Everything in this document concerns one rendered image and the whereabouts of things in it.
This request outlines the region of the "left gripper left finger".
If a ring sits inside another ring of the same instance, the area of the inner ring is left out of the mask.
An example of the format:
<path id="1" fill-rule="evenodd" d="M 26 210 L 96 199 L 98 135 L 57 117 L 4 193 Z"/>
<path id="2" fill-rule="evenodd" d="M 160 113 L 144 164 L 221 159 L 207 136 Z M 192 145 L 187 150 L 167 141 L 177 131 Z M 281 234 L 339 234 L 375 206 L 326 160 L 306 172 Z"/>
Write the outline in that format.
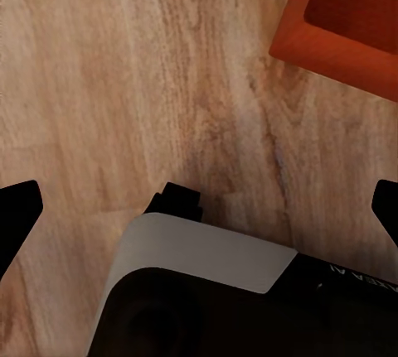
<path id="1" fill-rule="evenodd" d="M 0 189 L 0 280 L 43 211 L 35 180 Z"/>

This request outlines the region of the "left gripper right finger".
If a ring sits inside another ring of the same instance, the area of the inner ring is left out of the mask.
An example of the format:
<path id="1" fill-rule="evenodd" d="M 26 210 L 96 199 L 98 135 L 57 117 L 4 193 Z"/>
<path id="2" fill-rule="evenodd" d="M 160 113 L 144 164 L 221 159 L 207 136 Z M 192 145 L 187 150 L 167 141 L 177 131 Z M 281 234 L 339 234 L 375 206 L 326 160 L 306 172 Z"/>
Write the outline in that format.
<path id="1" fill-rule="evenodd" d="M 371 207 L 398 247 L 398 183 L 379 180 Z"/>

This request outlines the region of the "storage box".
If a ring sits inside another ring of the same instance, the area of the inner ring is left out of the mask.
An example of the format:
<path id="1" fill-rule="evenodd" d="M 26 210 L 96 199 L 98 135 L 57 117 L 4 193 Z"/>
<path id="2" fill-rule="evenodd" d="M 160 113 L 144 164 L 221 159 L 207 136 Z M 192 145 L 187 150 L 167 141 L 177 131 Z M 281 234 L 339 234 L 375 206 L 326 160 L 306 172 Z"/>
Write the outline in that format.
<path id="1" fill-rule="evenodd" d="M 288 0 L 269 54 L 398 103 L 398 0 Z"/>

